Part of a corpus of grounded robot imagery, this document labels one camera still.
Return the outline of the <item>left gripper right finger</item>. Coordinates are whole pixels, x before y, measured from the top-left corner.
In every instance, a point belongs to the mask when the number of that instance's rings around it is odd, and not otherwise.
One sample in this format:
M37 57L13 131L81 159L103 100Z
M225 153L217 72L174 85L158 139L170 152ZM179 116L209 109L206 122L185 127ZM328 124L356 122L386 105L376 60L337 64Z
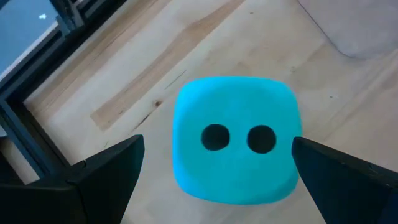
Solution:
M303 137L292 156L326 224L398 224L398 172Z

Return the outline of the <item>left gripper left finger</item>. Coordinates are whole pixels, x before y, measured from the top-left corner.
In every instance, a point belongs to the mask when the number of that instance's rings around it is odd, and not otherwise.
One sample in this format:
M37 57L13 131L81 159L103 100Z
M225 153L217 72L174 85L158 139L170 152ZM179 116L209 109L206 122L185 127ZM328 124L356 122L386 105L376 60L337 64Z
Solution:
M144 149L137 134L30 184L0 153L0 224L120 224Z

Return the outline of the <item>cyan plush die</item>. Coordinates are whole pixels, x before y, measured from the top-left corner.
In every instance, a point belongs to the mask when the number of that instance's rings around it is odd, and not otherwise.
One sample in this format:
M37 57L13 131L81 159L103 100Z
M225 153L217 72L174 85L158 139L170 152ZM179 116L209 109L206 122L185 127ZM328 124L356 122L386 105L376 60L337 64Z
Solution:
M299 106L284 83L210 77L180 90L172 125L179 187L194 197L235 205L273 203L298 182L292 142L302 135Z

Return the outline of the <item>lavender plush die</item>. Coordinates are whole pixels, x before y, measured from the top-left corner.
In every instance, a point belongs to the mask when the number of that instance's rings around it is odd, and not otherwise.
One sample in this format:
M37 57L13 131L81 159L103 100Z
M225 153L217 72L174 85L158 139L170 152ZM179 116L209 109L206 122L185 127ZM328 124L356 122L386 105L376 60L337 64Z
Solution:
M297 0L339 52L372 58L398 49L398 0Z

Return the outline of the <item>black table frame rail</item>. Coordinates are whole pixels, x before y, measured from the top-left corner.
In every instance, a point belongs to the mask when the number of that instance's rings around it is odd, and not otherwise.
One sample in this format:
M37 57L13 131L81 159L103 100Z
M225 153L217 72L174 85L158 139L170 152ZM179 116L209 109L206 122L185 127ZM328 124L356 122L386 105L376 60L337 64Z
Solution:
M126 2L49 1L57 12L56 25L0 79L0 127L40 178L70 164L24 101Z

